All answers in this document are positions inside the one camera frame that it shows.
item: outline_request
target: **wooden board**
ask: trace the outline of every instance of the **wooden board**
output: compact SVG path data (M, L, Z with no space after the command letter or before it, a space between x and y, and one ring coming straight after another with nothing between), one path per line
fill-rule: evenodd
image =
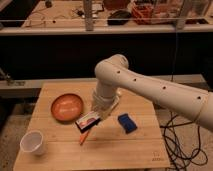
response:
M45 1L40 1L22 27L84 27L77 9L83 9L83 1L52 1L50 8L46 8Z
M12 0L0 0L0 12L5 9L11 2Z
M34 109L28 131L44 134L46 153L41 157L19 152L15 171L103 170L161 168L169 166L160 128L150 101L124 89L111 116L95 126L83 146L74 123L61 124L50 112L55 98L75 93L84 101L84 113L90 110L95 82L46 83ZM125 134L117 116L128 113L138 129Z
M209 24L213 24L213 17L211 17L211 15L213 15L213 2L211 3L211 5L205 15L205 19L208 21Z

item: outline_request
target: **white paper cup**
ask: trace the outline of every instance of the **white paper cup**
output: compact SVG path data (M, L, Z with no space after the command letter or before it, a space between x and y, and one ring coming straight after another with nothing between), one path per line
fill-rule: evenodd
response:
M40 131L30 131L26 133L20 142L20 148L23 152L42 155L45 152L43 135Z

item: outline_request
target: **blue sponge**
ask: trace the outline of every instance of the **blue sponge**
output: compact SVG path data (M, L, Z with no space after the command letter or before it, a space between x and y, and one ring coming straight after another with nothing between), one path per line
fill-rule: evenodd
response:
M118 116L118 122L125 129L126 134L137 129L136 124L130 119L127 113Z

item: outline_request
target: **orange bowl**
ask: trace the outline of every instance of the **orange bowl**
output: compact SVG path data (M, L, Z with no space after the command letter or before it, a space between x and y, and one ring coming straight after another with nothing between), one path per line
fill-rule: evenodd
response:
M57 97L51 106L52 116L59 121L73 121L83 112L83 100L76 94Z

